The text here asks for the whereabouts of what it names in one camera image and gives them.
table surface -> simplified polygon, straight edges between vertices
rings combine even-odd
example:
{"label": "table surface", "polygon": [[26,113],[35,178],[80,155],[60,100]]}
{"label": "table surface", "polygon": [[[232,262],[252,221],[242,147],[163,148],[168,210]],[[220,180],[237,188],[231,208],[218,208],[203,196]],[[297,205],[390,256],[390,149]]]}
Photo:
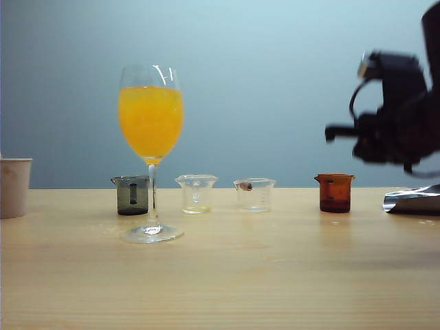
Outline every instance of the table surface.
{"label": "table surface", "polygon": [[116,213],[115,190],[30,190],[1,221],[3,329],[440,329],[440,217],[388,214],[353,188],[351,211],[319,211],[317,188],[275,188],[273,210],[159,211],[185,235],[129,244],[144,215]]}

gray wall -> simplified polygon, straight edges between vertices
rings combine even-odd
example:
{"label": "gray wall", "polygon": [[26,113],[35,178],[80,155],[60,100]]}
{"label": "gray wall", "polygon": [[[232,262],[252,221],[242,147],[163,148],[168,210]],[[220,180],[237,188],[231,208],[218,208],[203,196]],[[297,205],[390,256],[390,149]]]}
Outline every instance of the gray wall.
{"label": "gray wall", "polygon": [[[106,188],[145,173],[118,126],[121,68],[176,66],[186,108],[159,185],[212,173],[277,186],[317,186],[348,172],[356,186],[421,186],[398,166],[351,157],[353,140],[326,144],[324,127],[350,123],[364,51],[418,55],[430,83],[420,18],[433,0],[3,0],[1,149],[33,157],[33,188]],[[358,110],[382,103],[379,84]],[[420,169],[438,169],[439,157]]]}

white cup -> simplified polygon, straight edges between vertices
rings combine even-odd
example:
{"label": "white cup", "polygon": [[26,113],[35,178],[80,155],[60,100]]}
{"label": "white cup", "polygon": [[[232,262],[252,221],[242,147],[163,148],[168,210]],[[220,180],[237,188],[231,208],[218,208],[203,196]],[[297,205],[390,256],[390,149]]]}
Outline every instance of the white cup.
{"label": "white cup", "polygon": [[26,213],[32,158],[0,159],[0,219]]}

crumpled foil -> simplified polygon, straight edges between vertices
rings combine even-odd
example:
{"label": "crumpled foil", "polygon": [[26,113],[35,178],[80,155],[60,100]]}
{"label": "crumpled foil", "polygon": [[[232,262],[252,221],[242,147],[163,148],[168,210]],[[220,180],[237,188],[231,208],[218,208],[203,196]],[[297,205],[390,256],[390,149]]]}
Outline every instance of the crumpled foil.
{"label": "crumpled foil", "polygon": [[383,208],[389,213],[440,215],[440,184],[388,192]]}

wine glass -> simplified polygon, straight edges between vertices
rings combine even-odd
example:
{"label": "wine glass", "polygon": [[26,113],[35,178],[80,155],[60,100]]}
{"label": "wine glass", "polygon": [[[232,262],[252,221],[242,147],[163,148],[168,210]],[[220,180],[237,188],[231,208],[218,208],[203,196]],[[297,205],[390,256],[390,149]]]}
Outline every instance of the wine glass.
{"label": "wine glass", "polygon": [[129,65],[122,70],[119,123],[131,148],[148,167],[148,214],[144,225],[123,232],[129,243],[154,243],[180,237],[184,232],[159,220],[156,172],[177,142],[184,121],[182,94],[176,71],[161,65]]}

